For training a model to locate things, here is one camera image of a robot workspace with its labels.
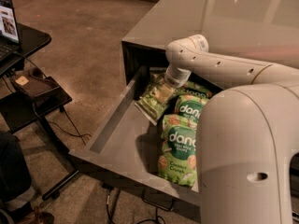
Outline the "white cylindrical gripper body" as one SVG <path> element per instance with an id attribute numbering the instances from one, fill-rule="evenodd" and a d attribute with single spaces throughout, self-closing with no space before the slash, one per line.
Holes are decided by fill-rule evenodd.
<path id="1" fill-rule="evenodd" d="M 180 88 L 188 81 L 191 73 L 191 71 L 169 64 L 165 71 L 164 79 L 170 86 Z"/>

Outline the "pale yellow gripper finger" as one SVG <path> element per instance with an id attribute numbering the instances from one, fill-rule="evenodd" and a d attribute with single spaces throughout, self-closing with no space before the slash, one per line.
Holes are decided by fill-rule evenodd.
<path id="1" fill-rule="evenodd" d="M 169 86 L 167 83 L 164 83 L 159 89 L 157 100 L 161 104 L 165 104 L 173 95 L 174 89 Z"/>

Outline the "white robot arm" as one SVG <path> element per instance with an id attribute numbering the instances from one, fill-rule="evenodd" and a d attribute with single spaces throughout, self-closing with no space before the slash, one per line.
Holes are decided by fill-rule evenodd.
<path id="1" fill-rule="evenodd" d="M 165 79 L 172 86 L 196 74 L 221 88 L 197 126 L 201 224 L 292 224 L 297 69 L 211 53 L 202 35 L 171 42 L 165 55 Z"/>

